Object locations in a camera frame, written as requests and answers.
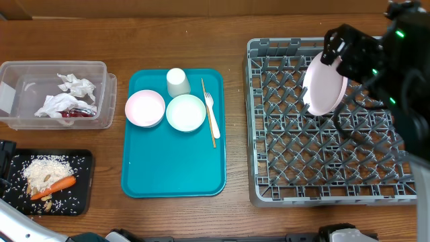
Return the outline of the rice and food scraps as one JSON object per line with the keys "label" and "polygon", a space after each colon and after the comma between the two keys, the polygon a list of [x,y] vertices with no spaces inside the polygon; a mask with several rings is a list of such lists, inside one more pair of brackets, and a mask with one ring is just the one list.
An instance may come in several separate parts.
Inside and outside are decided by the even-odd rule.
{"label": "rice and food scraps", "polygon": [[24,169],[24,177],[27,179],[28,192],[31,193],[31,197],[68,176],[73,176],[69,165],[49,159],[32,161],[31,165]]}

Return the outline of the large pink plate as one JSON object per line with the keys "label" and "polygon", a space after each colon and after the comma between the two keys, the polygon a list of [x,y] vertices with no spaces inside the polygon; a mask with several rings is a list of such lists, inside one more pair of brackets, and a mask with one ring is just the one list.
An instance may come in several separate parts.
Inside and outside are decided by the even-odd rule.
{"label": "large pink plate", "polygon": [[337,57],[331,65],[321,62],[322,52],[309,64],[302,86],[306,88],[303,102],[308,104],[308,112],[322,116],[335,110],[341,103],[348,85],[348,78],[337,72],[341,59]]}

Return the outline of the orange carrot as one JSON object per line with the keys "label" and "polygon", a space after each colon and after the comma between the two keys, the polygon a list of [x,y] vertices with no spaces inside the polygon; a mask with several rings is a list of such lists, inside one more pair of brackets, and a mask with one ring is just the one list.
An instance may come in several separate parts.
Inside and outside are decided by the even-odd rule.
{"label": "orange carrot", "polygon": [[64,177],[61,180],[58,180],[56,183],[52,184],[49,188],[45,189],[42,192],[34,194],[30,200],[38,200],[55,192],[61,191],[63,189],[69,188],[76,183],[76,178],[74,176]]}

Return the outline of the white napkin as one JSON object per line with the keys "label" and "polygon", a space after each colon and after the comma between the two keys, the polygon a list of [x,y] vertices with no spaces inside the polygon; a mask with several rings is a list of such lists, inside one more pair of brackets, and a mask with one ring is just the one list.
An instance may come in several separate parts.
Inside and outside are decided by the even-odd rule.
{"label": "white napkin", "polygon": [[96,112],[96,86],[88,79],[78,79],[74,74],[57,76],[63,81],[58,85],[62,93],[47,95],[43,106],[34,114],[36,117],[62,118],[60,112],[73,108],[87,108]]}

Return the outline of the red snack wrapper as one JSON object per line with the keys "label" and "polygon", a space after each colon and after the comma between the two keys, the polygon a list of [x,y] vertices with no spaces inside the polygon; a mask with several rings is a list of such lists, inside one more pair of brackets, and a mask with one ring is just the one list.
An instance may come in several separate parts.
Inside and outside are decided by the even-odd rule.
{"label": "red snack wrapper", "polygon": [[60,114],[63,118],[86,118],[93,117],[96,115],[96,112],[87,108],[73,108],[71,110],[61,111]]}

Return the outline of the grey plastic dishwasher rack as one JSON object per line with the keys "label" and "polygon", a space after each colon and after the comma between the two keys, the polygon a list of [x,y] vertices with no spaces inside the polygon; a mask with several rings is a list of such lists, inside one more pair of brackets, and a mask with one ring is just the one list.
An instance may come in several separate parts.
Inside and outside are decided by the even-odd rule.
{"label": "grey plastic dishwasher rack", "polygon": [[332,114],[303,102],[305,71],[322,38],[254,38],[244,59],[249,197],[257,207],[414,204],[413,175],[390,112],[366,93],[339,114],[343,130],[386,149],[343,138]]}

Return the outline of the pink bowl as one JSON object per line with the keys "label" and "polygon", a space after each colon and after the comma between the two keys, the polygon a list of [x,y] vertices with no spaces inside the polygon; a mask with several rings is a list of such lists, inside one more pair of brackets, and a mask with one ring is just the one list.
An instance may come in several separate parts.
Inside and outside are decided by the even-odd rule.
{"label": "pink bowl", "polygon": [[127,119],[136,126],[151,128],[161,122],[165,100],[156,91],[145,89],[132,94],[125,105]]}

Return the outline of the white small bowl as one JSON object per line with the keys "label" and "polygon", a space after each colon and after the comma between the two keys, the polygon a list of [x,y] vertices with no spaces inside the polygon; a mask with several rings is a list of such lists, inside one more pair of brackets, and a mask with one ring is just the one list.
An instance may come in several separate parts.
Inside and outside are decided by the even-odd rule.
{"label": "white small bowl", "polygon": [[169,102],[166,118],[174,129],[193,132],[204,123],[206,107],[203,101],[194,95],[179,95]]}

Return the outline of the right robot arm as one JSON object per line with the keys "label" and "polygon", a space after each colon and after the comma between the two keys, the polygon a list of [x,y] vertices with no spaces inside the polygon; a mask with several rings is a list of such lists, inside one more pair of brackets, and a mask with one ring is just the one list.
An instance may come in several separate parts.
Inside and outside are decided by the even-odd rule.
{"label": "right robot arm", "polygon": [[389,2],[380,38],[343,24],[324,37],[321,62],[361,83],[394,116],[417,192],[417,239],[429,240],[429,12],[420,1]]}

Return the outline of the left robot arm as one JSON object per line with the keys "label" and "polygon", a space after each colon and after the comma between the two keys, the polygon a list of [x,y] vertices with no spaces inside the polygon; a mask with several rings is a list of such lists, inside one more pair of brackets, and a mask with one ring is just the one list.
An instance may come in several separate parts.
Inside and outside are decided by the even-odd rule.
{"label": "left robot arm", "polygon": [[95,233],[84,233],[70,237],[47,229],[1,200],[1,241],[109,241],[130,242],[116,231],[105,238]]}

